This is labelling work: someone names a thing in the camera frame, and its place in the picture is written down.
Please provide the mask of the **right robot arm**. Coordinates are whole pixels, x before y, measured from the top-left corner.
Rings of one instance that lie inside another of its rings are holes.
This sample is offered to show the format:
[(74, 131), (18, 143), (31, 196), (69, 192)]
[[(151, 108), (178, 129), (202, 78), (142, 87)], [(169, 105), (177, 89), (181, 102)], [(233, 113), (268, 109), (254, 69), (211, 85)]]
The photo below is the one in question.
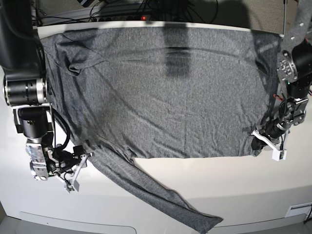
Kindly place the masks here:
[(67, 192), (78, 192), (78, 175), (91, 156), (79, 145), (66, 151), (69, 140), (56, 143), (55, 124), (70, 131), (63, 117), (48, 102), (44, 48), (37, 33), (39, 20), (29, 0), (0, 3), (0, 65), (3, 95), (13, 110), (14, 123), (26, 139), (26, 152), (35, 180), (57, 177)]

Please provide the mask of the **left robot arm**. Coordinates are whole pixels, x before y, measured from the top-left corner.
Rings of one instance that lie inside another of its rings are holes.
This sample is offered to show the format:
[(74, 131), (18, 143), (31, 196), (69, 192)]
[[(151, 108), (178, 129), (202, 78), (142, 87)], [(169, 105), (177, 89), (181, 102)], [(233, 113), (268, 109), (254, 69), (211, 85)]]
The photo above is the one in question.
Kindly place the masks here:
[(284, 33), (277, 54), (277, 76), (282, 100), (277, 117), (253, 132), (252, 149), (268, 146), (272, 159), (285, 160), (285, 148), (291, 126), (303, 123), (312, 84), (312, 45), (306, 36), (312, 19), (312, 2), (300, 0), (293, 27)]

